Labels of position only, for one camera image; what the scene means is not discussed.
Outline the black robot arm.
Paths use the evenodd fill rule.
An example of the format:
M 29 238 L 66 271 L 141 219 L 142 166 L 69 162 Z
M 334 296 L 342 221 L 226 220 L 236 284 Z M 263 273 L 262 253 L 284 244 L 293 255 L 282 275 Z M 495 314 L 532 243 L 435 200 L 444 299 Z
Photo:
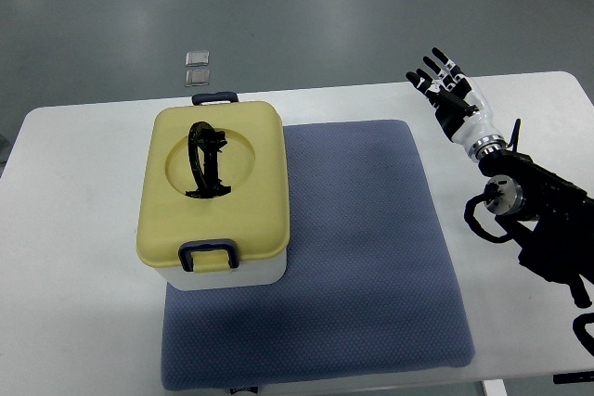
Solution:
M 575 306 L 593 305 L 585 281 L 593 281 L 593 199 L 587 191 L 517 151 L 521 121 L 511 141 L 478 152 L 484 191 L 469 199 L 464 220 L 480 238 L 515 241 L 521 266 L 548 282 L 566 285 Z

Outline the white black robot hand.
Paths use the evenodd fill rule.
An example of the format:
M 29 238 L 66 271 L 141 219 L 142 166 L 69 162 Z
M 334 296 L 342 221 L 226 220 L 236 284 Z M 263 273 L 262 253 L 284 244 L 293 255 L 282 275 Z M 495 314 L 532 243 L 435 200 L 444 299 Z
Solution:
M 406 73 L 407 80 L 428 100 L 447 139 L 464 148 L 474 162 L 503 149 L 506 142 L 493 124 L 493 113 L 475 81 L 438 48 L 424 57 L 426 70 Z

